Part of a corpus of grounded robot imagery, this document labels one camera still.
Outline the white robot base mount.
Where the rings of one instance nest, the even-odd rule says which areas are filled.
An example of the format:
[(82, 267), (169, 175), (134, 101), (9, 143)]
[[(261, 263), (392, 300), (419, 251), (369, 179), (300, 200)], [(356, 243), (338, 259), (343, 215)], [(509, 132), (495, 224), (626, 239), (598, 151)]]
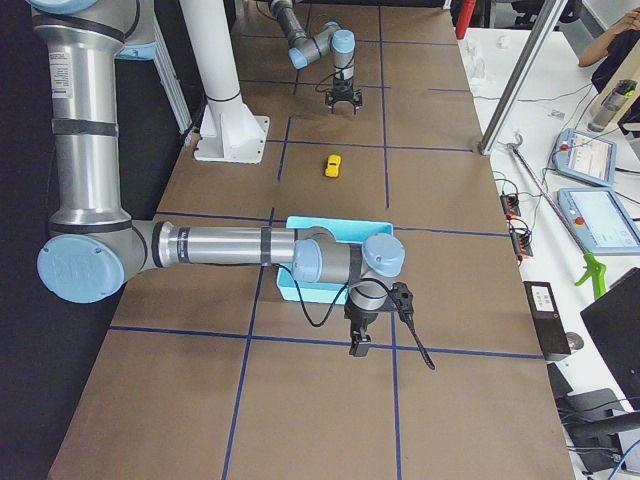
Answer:
[(206, 96), (199, 161), (257, 164), (270, 126), (244, 103), (224, 8), (219, 0), (180, 2)]

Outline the person forearm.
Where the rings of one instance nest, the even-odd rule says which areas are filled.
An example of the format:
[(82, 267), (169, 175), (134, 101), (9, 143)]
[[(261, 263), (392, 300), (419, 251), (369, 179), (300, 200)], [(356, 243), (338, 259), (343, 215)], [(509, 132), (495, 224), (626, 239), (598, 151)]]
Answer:
[(633, 9), (591, 41), (580, 55), (578, 65), (581, 68), (586, 68), (602, 60), (608, 55), (608, 48), (618, 35), (629, 30), (638, 29), (639, 10)]

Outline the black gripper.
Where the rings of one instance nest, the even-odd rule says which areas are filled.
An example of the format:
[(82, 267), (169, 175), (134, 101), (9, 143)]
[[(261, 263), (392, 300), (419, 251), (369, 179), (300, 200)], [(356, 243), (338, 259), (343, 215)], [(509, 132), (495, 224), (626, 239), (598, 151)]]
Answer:
[(366, 357), (371, 347), (371, 337), (367, 333), (367, 328), (376, 320), (376, 312), (363, 309), (353, 302), (346, 302), (344, 318), (350, 322), (349, 354), (353, 357)]
[(354, 91), (352, 77), (342, 78), (341, 76), (334, 76), (331, 90), (325, 93), (324, 103), (325, 106), (333, 112), (335, 104), (342, 101), (351, 103), (353, 112), (357, 113), (363, 105), (362, 92), (360, 90)]

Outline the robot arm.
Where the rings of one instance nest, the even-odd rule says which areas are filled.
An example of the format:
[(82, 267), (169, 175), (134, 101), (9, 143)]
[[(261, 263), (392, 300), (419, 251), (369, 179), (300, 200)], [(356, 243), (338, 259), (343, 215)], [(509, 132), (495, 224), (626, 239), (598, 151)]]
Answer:
[(364, 356), (369, 325), (386, 311), (413, 321), (412, 295), (398, 279), (405, 250), (390, 233), (347, 243), (327, 227), (179, 227), (153, 221), (168, 164), (122, 174), (116, 62), (149, 58), (157, 39), (150, 1), (34, 1), (33, 27), (48, 50), (59, 206), (37, 257), (58, 297), (94, 303), (137, 274), (178, 264), (260, 265), (295, 286), (336, 287), (350, 323), (350, 352)]
[(295, 1), (268, 1), (270, 13), (287, 38), (288, 56), (296, 70), (302, 70), (331, 55), (331, 87), (324, 91), (324, 103), (334, 112), (339, 103), (349, 103), (356, 113), (363, 104), (362, 93), (354, 87), (356, 40), (351, 30), (329, 21), (316, 35), (308, 34), (294, 12)]

